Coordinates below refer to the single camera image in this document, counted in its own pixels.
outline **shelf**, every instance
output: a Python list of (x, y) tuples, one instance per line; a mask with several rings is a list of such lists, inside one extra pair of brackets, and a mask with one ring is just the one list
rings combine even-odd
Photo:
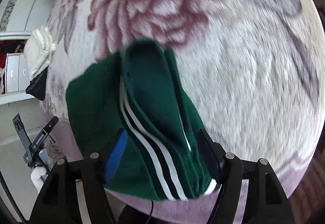
[(30, 94), (26, 94), (25, 91), (4, 94), (0, 96), (0, 105), (8, 104), (15, 101), (32, 99), (32, 98), (33, 96)]

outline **wall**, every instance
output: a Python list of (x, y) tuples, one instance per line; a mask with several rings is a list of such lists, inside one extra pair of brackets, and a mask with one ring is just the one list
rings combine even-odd
[(43, 127), (45, 125), (40, 118), (41, 109), (38, 99), (28, 99), (1, 105), (0, 145), (17, 139), (18, 135), (12, 123), (12, 119), (17, 115), (17, 113), (20, 114), (26, 131), (33, 130), (38, 127)]

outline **silver bolt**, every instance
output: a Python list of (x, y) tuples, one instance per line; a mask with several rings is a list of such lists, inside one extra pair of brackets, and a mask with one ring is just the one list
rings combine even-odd
[(91, 158), (91, 159), (97, 159), (99, 156), (100, 156), (99, 153), (92, 153), (92, 154), (90, 155), (90, 158)]
[(260, 163), (266, 166), (268, 164), (268, 161), (267, 159), (262, 158), (260, 159)]
[(57, 163), (59, 166), (62, 165), (62, 164), (64, 164), (64, 162), (65, 162), (65, 160), (64, 160), (63, 158), (58, 159), (58, 160), (56, 161), (56, 163)]
[(228, 159), (234, 159), (235, 158), (235, 155), (233, 153), (226, 153), (225, 156), (228, 158)]

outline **wooden floor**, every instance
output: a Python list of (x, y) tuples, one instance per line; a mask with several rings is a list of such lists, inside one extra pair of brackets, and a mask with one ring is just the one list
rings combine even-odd
[(304, 224), (325, 207), (325, 151), (317, 150), (296, 190), (289, 198), (296, 224)]

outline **folded green clothing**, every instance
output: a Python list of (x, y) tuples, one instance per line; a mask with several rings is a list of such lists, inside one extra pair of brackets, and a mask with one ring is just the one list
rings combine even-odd
[(204, 126), (181, 87), (171, 49), (163, 51), (153, 40), (135, 41), (73, 80), (66, 101), (83, 156), (100, 151), (120, 128), (128, 133), (106, 188), (158, 201), (214, 191), (216, 182), (195, 138)]

